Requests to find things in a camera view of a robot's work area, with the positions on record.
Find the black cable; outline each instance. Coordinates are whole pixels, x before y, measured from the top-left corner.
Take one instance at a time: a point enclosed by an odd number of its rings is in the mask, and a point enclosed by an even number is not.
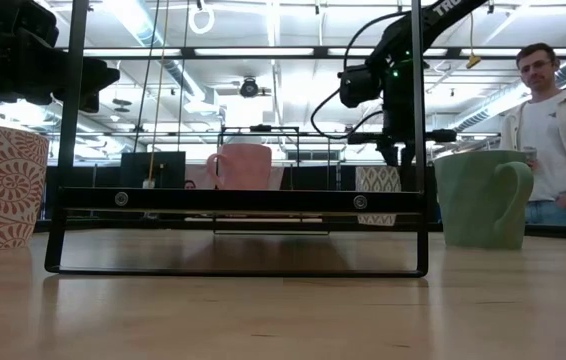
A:
[[[343,71],[345,71],[345,69],[347,68],[347,58],[350,54],[350,49],[354,45],[354,42],[356,41],[356,39],[358,39],[358,37],[363,33],[363,31],[367,30],[367,28],[369,28],[370,26],[372,26],[372,25],[374,25],[378,22],[381,22],[383,20],[395,18],[395,17],[398,17],[398,16],[407,15],[409,13],[410,13],[409,11],[401,11],[401,12],[396,12],[396,13],[393,13],[393,14],[383,15],[383,16],[377,17],[376,19],[371,20],[367,24],[363,25],[363,27],[360,28],[359,31],[356,32],[356,34],[354,34],[354,36],[352,37],[352,40],[350,40],[350,43],[347,44],[347,48],[345,48],[345,57],[343,58]]]
[[[352,48],[352,46],[354,45],[354,42],[356,41],[356,39],[358,39],[358,37],[363,33],[363,31],[365,31],[367,28],[369,28],[370,26],[381,22],[383,20],[387,20],[387,19],[391,19],[394,17],[398,17],[398,16],[403,16],[403,15],[407,15],[409,14],[409,11],[400,11],[400,12],[396,12],[393,14],[388,14],[388,15],[383,15],[381,17],[378,17],[374,20],[369,21],[367,24],[363,25],[363,27],[361,27],[356,34],[354,34],[354,36],[352,37],[352,40],[350,40],[350,43],[347,44],[347,48],[345,48],[345,55],[343,58],[343,72],[347,71],[347,59],[348,56],[350,54],[350,49]],[[342,139],[347,139],[348,137],[350,137],[356,130],[358,130],[358,128],[361,127],[361,125],[363,125],[367,120],[369,120],[372,116],[376,116],[379,114],[382,114],[383,111],[377,111],[374,112],[368,116],[366,116],[365,118],[363,118],[361,121],[359,121],[358,124],[356,124],[356,126],[347,134],[342,135],[342,136],[332,136],[332,135],[327,135],[324,132],[322,132],[321,130],[319,130],[318,126],[316,126],[316,123],[314,121],[314,117],[316,116],[316,113],[319,112],[319,110],[321,110],[321,108],[323,108],[323,106],[325,106],[325,104],[327,104],[328,101],[332,100],[333,97],[336,96],[336,94],[339,93],[339,91],[341,91],[341,89],[337,89],[335,92],[332,93],[332,95],[330,95],[327,99],[323,100],[323,102],[321,104],[319,104],[319,106],[317,106],[317,108],[314,110],[314,112],[312,113],[312,116],[310,116],[310,123],[312,124],[312,127],[314,128],[314,130],[316,130],[316,132],[318,132],[321,136],[326,137],[328,139],[332,139],[332,140],[342,140]]]
[[[314,117],[319,112],[319,110],[321,110],[323,108],[323,106],[325,106],[325,104],[327,104],[328,101],[332,100],[332,98],[335,97],[336,94],[339,93],[339,91],[340,91],[340,89],[337,89],[335,92],[332,93],[332,95],[328,96],[327,99],[323,100],[323,102],[321,104],[319,104],[319,106],[316,107],[316,109],[312,113],[312,116],[310,116],[310,123],[312,124],[312,127],[314,128],[314,130],[316,130],[316,132],[319,133],[319,135],[326,137],[328,139],[332,139],[332,140],[347,139],[350,136],[352,136],[352,134],[354,134],[354,132],[356,132],[356,130],[358,130],[366,121],[371,119],[373,116],[383,114],[383,111],[375,111],[375,112],[371,113],[370,115],[364,117],[361,121],[359,121],[359,123],[356,124],[356,126],[345,135],[334,136],[334,135],[328,135],[328,134],[324,133],[323,131],[321,131],[318,128],[318,126],[316,126],[316,122],[314,121]]]

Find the table surface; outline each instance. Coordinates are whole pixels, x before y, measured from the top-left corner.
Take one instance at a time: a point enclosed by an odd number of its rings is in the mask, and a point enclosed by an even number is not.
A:
[[[0,251],[0,359],[566,359],[566,240],[446,248],[424,279],[67,277]],[[405,233],[69,232],[67,266],[413,268]]]

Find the black frame base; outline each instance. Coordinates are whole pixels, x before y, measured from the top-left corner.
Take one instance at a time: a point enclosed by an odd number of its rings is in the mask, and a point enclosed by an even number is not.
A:
[[[420,193],[362,193],[334,191],[218,191],[125,188],[61,188],[52,220],[45,269],[72,275],[179,275],[254,277],[423,277],[428,271],[428,227],[425,197]],[[413,271],[185,271],[179,269],[76,268],[61,265],[68,210],[134,212],[210,212],[281,214],[311,213],[360,215],[374,213],[416,214],[417,267]],[[140,222],[143,228],[161,228],[161,222]]]

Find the yellow object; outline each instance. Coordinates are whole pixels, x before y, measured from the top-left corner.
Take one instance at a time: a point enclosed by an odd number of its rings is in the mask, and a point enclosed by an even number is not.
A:
[[[470,60],[467,62],[467,64],[465,64],[465,67],[471,69],[480,62],[481,62],[481,58],[479,56],[472,54],[470,55]]]

